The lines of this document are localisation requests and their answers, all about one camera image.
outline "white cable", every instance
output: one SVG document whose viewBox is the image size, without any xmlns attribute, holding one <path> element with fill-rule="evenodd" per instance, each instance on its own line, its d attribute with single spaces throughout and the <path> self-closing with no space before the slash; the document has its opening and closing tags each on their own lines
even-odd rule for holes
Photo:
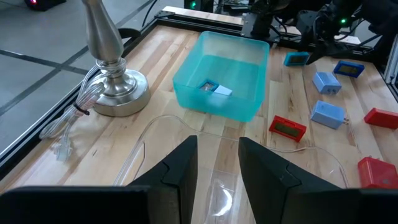
<svg viewBox="0 0 398 224">
<path fill-rule="evenodd" d="M 103 78 L 108 74 L 100 73 L 92 81 L 88 83 L 90 77 L 99 69 L 99 66 L 95 65 L 90 71 L 86 74 L 83 79 L 79 91 L 79 95 L 76 99 L 76 104 L 79 108 L 84 111 L 92 108 L 94 103 L 100 97 L 100 94 L 105 91 L 105 87 L 103 83 L 96 83 L 94 85 L 88 85 L 93 83 L 99 78 Z M 53 142 L 52 148 L 54 149 L 54 153 L 57 155 L 57 160 L 66 161 L 69 158 L 69 155 L 72 152 L 72 147 L 70 145 L 69 140 L 69 131 L 74 122 L 80 117 L 83 116 L 84 113 L 77 110 L 73 105 L 70 105 L 65 109 L 63 115 L 50 124 L 46 125 L 44 129 L 40 132 L 39 138 L 57 138 L 56 141 Z"/>
</svg>

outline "silver lamp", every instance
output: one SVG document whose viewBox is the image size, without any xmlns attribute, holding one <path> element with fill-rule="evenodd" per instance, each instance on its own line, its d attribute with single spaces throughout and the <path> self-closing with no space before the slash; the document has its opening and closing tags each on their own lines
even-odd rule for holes
<svg viewBox="0 0 398 224">
<path fill-rule="evenodd" d="M 82 1 L 85 6 L 88 48 L 105 74 L 94 82 L 102 82 L 105 87 L 94 109 L 106 116 L 134 114 L 149 102 L 148 81 L 138 71 L 126 69 L 126 61 L 121 58 L 122 38 L 102 0 Z"/>
</svg>

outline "green light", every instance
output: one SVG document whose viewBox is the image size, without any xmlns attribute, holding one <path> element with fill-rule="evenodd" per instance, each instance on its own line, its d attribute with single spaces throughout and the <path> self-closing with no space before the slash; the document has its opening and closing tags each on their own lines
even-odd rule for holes
<svg viewBox="0 0 398 224">
<path fill-rule="evenodd" d="M 195 9 L 195 6 L 196 6 L 196 5 L 197 5 L 197 3 L 193 1 L 193 2 L 191 2 L 190 8 L 191 8 L 191 9 Z"/>
</svg>

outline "teal plastic bin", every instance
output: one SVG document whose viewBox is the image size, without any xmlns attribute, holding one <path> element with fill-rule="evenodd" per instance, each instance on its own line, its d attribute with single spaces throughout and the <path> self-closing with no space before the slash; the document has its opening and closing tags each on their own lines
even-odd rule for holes
<svg viewBox="0 0 398 224">
<path fill-rule="evenodd" d="M 268 54 L 266 42 L 203 32 L 173 77 L 178 103 L 238 121 L 252 120 L 266 94 Z M 206 80 L 232 94 L 200 89 Z"/>
</svg>

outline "red object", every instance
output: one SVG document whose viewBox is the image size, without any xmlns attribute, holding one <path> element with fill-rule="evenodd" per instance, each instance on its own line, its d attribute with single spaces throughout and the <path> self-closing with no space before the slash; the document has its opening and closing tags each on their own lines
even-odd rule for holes
<svg viewBox="0 0 398 224">
<path fill-rule="evenodd" d="M 398 113 L 390 111 L 373 108 L 365 116 L 364 120 L 368 124 L 373 124 L 384 128 L 398 128 Z"/>
<path fill-rule="evenodd" d="M 396 167 L 371 157 L 365 157 L 358 163 L 359 178 L 363 188 L 398 189 Z"/>
<path fill-rule="evenodd" d="M 306 130 L 307 130 L 306 126 L 304 126 L 302 124 L 298 124 L 294 121 L 282 118 L 277 115 L 274 116 L 274 121 L 272 122 L 271 126 L 269 127 L 269 131 L 281 134 L 281 135 L 291 138 L 297 142 L 299 142 L 301 140 L 301 138 L 305 134 Z"/>
</svg>

